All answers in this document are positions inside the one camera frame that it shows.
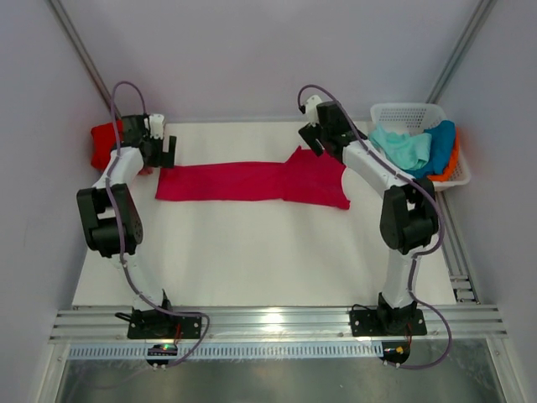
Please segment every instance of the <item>metal floor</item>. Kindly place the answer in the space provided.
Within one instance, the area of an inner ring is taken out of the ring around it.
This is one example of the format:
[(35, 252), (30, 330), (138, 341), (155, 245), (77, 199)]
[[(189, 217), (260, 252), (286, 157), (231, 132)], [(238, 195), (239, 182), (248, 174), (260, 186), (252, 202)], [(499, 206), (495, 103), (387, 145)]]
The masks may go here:
[[(430, 362), (446, 342), (416, 341), (410, 363)], [(485, 340), (456, 340), (448, 359), (433, 369), (408, 371), (382, 366), (379, 359), (290, 359), (189, 362), (165, 372), (142, 361), (69, 361), (56, 402), (311, 403), (506, 401)]]

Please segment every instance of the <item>light blue cloth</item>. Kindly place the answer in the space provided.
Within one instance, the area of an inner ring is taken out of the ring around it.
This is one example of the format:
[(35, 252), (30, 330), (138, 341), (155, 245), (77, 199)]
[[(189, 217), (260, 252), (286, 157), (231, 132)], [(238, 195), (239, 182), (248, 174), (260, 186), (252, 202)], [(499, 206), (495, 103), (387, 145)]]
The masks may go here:
[(380, 124), (369, 134), (371, 143), (402, 170), (419, 170), (429, 162), (431, 138), (430, 133), (388, 133)]

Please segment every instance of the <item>red clothing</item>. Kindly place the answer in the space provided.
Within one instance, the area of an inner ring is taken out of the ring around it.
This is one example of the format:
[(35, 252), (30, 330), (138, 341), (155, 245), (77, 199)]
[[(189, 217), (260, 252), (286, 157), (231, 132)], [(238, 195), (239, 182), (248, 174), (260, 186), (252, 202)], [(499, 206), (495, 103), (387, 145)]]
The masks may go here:
[(156, 198), (170, 202), (282, 199), (348, 210), (341, 187), (345, 166), (299, 147), (284, 163), (232, 162), (160, 170)]

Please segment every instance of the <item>red cloth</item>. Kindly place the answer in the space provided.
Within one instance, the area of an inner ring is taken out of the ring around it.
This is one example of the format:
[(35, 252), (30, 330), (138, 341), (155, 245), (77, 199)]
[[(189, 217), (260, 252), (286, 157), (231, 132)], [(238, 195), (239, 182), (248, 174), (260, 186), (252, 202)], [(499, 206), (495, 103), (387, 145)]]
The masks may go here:
[(232, 162), (161, 169), (156, 198), (169, 202), (283, 199), (348, 210), (341, 187), (345, 166), (299, 147), (284, 162)]
[[(123, 124), (121, 120), (117, 121), (117, 131), (119, 138), (123, 140)], [(116, 143), (114, 127), (111, 123), (96, 126), (91, 130), (93, 138), (93, 156), (91, 157), (91, 166), (100, 171), (104, 171), (110, 162), (110, 150)]]

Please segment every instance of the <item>laundry pile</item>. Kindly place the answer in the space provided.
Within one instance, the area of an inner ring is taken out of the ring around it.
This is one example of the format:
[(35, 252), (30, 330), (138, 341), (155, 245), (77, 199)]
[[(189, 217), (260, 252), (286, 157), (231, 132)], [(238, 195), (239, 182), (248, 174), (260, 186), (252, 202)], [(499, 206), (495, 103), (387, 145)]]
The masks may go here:
[(415, 178), (448, 181), (456, 168), (459, 133), (449, 120), (415, 135), (387, 132), (378, 124), (369, 139), (391, 162)]

